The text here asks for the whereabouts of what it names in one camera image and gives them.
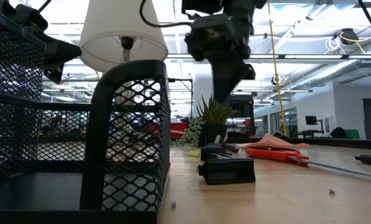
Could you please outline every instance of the red object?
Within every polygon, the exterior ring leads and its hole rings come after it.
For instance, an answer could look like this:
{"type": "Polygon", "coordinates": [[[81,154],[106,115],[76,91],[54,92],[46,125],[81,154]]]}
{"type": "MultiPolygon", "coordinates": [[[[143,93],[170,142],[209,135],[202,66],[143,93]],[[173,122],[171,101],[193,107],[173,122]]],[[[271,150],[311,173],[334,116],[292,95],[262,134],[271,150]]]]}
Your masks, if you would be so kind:
{"type": "Polygon", "coordinates": [[[188,126],[187,123],[171,123],[171,135],[170,137],[181,137],[184,134],[184,130],[188,126]]]}
{"type": "Polygon", "coordinates": [[[265,159],[272,159],[275,161],[281,161],[291,164],[297,164],[302,166],[307,166],[308,164],[305,162],[297,162],[293,161],[289,158],[289,156],[296,157],[298,159],[309,159],[308,156],[300,155],[300,152],[297,150],[286,150],[286,149],[276,149],[276,150],[264,150],[264,149],[252,149],[247,148],[245,150],[248,156],[256,157],[256,158],[265,158],[265,159]]]}

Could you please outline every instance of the potted plant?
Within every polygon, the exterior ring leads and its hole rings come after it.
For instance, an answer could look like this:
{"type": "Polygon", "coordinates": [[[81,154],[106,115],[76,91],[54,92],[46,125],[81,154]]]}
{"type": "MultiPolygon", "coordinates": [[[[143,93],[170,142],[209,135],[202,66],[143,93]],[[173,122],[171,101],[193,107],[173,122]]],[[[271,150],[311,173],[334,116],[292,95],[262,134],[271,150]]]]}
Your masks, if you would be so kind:
{"type": "Polygon", "coordinates": [[[205,121],[205,124],[202,125],[202,130],[199,134],[198,146],[224,142],[227,135],[225,123],[232,114],[231,110],[216,101],[212,96],[209,98],[208,103],[202,97],[202,103],[204,104],[204,109],[198,102],[197,112],[205,121]]]}

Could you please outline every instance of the wooden table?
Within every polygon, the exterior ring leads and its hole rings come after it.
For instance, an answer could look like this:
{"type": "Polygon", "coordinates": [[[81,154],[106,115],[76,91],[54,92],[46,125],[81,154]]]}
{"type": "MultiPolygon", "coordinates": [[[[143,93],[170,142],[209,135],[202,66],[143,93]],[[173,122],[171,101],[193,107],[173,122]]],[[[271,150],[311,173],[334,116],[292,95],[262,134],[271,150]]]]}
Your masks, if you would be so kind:
{"type": "MultiPolygon", "coordinates": [[[[171,148],[162,223],[371,224],[370,177],[255,159],[255,184],[208,186],[195,169],[201,161],[187,157],[189,150],[171,148]],[[336,191],[334,197],[330,189],[336,191]]],[[[311,146],[301,152],[310,159],[371,172],[371,165],[354,159],[371,150],[311,146]]]]}

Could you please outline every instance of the small debris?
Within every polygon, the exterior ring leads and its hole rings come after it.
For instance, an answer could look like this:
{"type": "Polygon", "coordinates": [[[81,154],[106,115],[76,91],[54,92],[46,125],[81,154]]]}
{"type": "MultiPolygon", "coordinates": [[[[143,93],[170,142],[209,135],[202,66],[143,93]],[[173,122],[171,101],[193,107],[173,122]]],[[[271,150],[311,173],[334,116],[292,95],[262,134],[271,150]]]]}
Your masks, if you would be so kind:
{"type": "Polygon", "coordinates": [[[177,205],[176,202],[175,202],[175,201],[172,201],[172,203],[171,203],[171,207],[172,207],[172,208],[176,208],[176,205],[177,205]]]}

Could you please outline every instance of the computer monitor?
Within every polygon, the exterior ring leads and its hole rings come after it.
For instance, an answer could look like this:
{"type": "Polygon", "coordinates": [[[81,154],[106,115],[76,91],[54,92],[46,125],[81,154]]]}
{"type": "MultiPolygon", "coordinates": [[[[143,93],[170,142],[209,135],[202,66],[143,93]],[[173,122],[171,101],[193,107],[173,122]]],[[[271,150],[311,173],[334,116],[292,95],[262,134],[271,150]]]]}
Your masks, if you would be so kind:
{"type": "Polygon", "coordinates": [[[306,125],[317,125],[316,116],[306,116],[306,125]]]}

